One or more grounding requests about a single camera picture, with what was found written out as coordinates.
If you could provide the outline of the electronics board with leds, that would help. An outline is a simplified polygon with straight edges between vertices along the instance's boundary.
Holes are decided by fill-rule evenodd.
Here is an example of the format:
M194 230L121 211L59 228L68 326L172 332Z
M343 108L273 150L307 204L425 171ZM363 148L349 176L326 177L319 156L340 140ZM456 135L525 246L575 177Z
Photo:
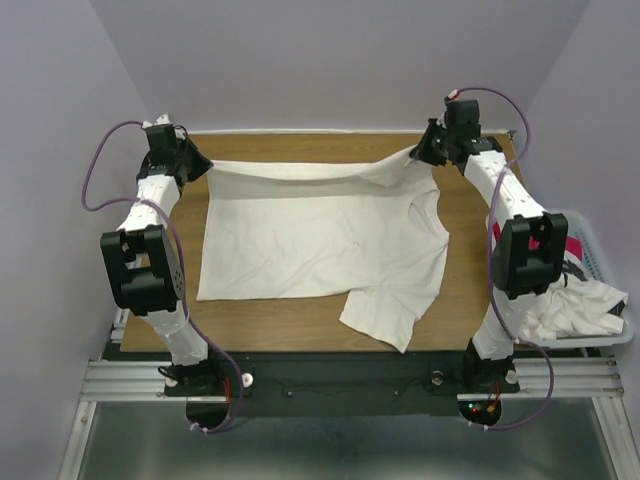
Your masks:
M502 412L501 396L488 396L484 399L460 400L460 411L464 417L479 419L498 417Z

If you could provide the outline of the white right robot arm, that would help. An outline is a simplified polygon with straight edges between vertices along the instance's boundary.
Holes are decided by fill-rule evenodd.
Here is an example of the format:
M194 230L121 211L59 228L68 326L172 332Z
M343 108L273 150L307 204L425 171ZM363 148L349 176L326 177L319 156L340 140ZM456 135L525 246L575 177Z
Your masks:
M463 384L482 390L507 375L528 310L559 279L568 221L535 201L499 143L482 135L477 101L450 94L429 126L434 134L427 144L437 160L456 166L489 207L489 307L460 366Z

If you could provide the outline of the white plastic laundry basket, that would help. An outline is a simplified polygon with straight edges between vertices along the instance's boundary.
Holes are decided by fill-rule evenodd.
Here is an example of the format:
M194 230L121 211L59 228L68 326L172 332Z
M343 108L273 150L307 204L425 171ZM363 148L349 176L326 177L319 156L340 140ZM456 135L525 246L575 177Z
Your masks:
M583 263L585 268L597 280L615 287L614 281L612 280L612 275L608 271L608 268L600 263L600 247L595 241L595 237L588 225L588 222L584 219L584 217L574 211L564 210L562 214L566 217L569 223L568 236L575 237L582 243L583 260L581 262ZM633 337L633 328L630 322L625 318L625 310L627 309L627 305L621 312L621 318L624 321L624 327L623 331L618 335L568 337L549 341L534 341L526 337L522 337L520 335L520 332L519 336L525 340L533 341L543 347L552 349L609 347L616 344L627 343Z

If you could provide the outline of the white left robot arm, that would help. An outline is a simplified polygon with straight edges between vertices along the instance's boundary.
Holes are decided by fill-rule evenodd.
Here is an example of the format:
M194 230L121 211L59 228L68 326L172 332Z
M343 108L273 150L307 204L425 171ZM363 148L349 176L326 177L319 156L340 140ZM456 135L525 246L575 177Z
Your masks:
M408 149L360 163L209 160L179 126L142 128L149 150L136 195L100 249L116 304L168 347L167 379L192 393L224 385L238 396L252 382L187 304L184 252L169 216L200 178L209 207L199 300L345 294L344 325L407 349L440 292L449 243L429 166Z

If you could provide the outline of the white printed t shirt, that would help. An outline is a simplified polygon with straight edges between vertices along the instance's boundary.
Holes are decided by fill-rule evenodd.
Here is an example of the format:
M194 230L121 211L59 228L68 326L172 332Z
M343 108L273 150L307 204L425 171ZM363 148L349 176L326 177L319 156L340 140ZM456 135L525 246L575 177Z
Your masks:
M534 341L618 335L628 299L627 293L597 280L579 257L567 252L559 279L535 298L520 335Z

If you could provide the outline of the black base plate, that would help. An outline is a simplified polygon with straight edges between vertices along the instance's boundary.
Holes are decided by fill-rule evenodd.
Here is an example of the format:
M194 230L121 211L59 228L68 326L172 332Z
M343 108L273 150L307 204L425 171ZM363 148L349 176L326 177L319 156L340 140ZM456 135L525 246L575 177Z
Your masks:
M519 390L513 361L503 380L469 387L464 352L244 353L175 367L164 358L90 365L85 395L107 401L181 403L189 420L215 426L226 417L350 417L462 414L460 400L501 399Z

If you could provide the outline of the red t shirt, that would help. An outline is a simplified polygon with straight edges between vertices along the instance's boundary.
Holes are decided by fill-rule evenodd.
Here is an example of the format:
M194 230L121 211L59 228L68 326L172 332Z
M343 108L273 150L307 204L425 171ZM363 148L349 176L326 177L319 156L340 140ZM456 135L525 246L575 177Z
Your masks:
M498 223L494 223L492 226L492 233L494 237L494 242L497 242L501 236L501 228ZM532 237L529 238L529 248L537 249L540 243L534 240ZM568 236L566 238L565 243L565 252L573 255L579 261L583 260L583 246L579 239Z

